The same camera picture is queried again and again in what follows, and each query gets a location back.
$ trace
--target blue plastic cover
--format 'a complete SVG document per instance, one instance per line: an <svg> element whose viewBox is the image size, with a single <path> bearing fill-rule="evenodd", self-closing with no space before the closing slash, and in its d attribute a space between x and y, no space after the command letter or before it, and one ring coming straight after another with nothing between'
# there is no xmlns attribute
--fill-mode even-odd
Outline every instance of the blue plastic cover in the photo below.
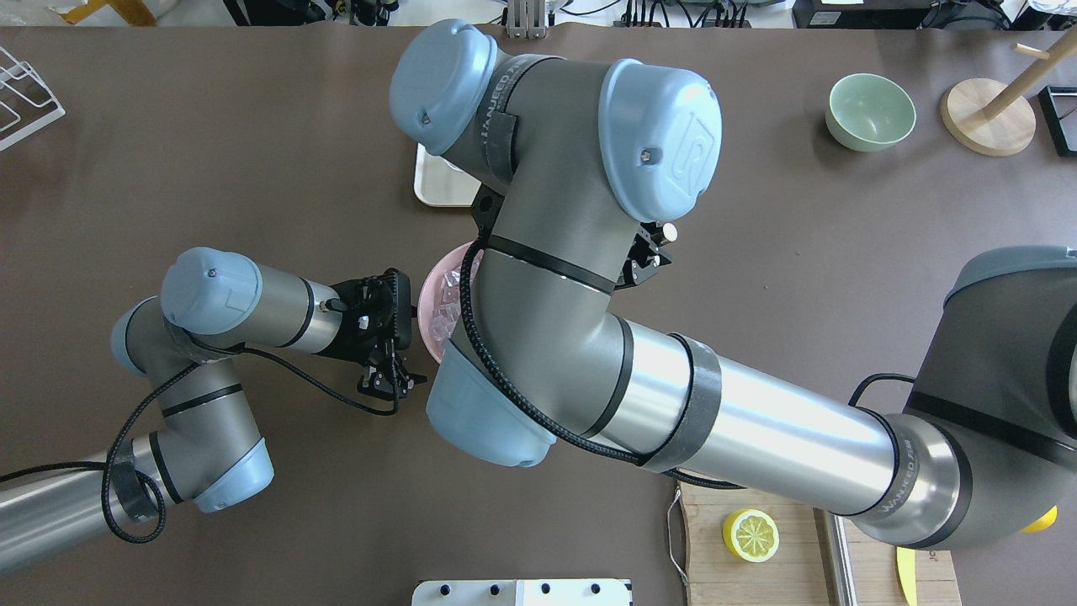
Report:
<svg viewBox="0 0 1077 606"><path fill-rule="evenodd" d="M262 492L272 481L272 462L266 450L266 439L216 479L202 494L195 497L195 505L202 513L221 511Z"/></svg>
<svg viewBox="0 0 1077 606"><path fill-rule="evenodd" d="M411 41L393 73L393 121L431 154L445 153L475 115L496 62L493 38L460 19L435 23Z"/></svg>
<svg viewBox="0 0 1077 606"><path fill-rule="evenodd" d="M557 441L502 396L451 343L426 399L426 417L452 446L505 467L537 465Z"/></svg>
<svg viewBox="0 0 1077 606"><path fill-rule="evenodd" d="M711 184L718 98L698 73L620 59L599 99L599 145L614 195L637 221L672 221Z"/></svg>
<svg viewBox="0 0 1077 606"><path fill-rule="evenodd" d="M1007 245L982 252L965 263L953 288L947 293L950 300L959 290L978 281L1017 271L1032 269L1077 269L1077 250L1065 245Z"/></svg>
<svg viewBox="0 0 1077 606"><path fill-rule="evenodd" d="M198 246L165 273L160 310L195 335L221 335L247 320L262 297L262 270L247 256Z"/></svg>
<svg viewBox="0 0 1077 606"><path fill-rule="evenodd" d="M135 306L127 313L116 321L116 324L112 326L112 336L109 338L109 347L112 349L112 357L120 363L120 366L124 367L124 370L134 375L135 377L145 377L145 374L139 370L135 366L135 362L131 361L130 353L127 352L127 325L131 323L131 316L135 312L142 307L142 302L145 302L153 296L149 298L143 298L138 306Z"/></svg>

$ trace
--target white dish rack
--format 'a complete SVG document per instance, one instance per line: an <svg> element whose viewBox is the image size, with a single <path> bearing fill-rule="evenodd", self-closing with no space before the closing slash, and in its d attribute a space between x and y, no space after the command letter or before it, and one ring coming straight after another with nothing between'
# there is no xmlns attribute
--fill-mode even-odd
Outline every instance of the white dish rack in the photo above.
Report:
<svg viewBox="0 0 1077 606"><path fill-rule="evenodd" d="M64 115L64 107L26 61L0 46L0 151Z"/></svg>

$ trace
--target green bowl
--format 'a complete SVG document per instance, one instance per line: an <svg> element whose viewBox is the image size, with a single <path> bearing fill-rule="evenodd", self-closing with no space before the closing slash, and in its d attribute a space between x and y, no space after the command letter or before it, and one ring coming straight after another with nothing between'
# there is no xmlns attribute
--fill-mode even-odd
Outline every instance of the green bowl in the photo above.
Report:
<svg viewBox="0 0 1077 606"><path fill-rule="evenodd" d="M915 124L908 93L881 75L852 73L830 88L826 127L851 150L884 150L908 137Z"/></svg>

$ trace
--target yellow lemon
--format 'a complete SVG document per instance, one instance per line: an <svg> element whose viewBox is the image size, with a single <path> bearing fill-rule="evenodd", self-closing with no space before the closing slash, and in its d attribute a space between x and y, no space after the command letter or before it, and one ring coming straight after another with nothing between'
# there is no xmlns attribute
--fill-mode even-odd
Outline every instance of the yellow lemon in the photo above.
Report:
<svg viewBox="0 0 1077 606"><path fill-rule="evenodd" d="M1054 506L1054 507L1051 508L1050 511L1048 511L1047 513L1045 513L1043 518L1040 518L1039 520L1036 520L1032 524L1029 524L1021 532L1022 533L1038 533L1039 531L1045 531L1045 530L1049 529L1051 526L1051 524L1054 523L1054 520L1058 519L1058 517L1059 517L1059 507Z"/></svg>
<svg viewBox="0 0 1077 606"><path fill-rule="evenodd" d="M778 552L778 524L758 509L741 509L722 523L722 538L738 558L766 562Z"/></svg>

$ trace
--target brown table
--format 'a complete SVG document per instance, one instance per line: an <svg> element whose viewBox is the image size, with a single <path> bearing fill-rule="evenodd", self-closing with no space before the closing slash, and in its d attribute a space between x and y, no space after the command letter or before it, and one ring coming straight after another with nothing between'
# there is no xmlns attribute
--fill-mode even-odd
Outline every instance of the brown table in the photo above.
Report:
<svg viewBox="0 0 1077 606"><path fill-rule="evenodd" d="M466 212L414 197L415 146L389 117L395 57L416 32L0 29L68 110L0 153L0 468L107 448L149 391L112 361L109 332L188 246L326 283L389 265L419 282L473 236ZM1043 126L1021 154L988 158L936 112L954 82L1023 69L1010 42L1053 38L569 25L504 46L635 56L712 82L717 175L679 224L675 263L614 311L844 399L869 374L915 374L974 254L1077 243L1077 164ZM826 133L827 90L854 71L915 100L917 129L895 149L856 154ZM1077 61L1049 81L1073 84ZM358 379L293 360L333 385ZM434 374L421 347L410 360ZM239 369L277 470L269 489L211 516L179 507L149 546L101 538L0 579L0 602L388 605L422 579L577 576L631 578L641 605L682 600L665 478L563 445L536 468L501 469L431 431L425 387L384 420L262 361ZM869 405L894 411L904 396L884 386ZM158 424L151 413L135 432ZM1047 533L956 553L965 604L1072 604L1077 495L1060 510Z"/></svg>

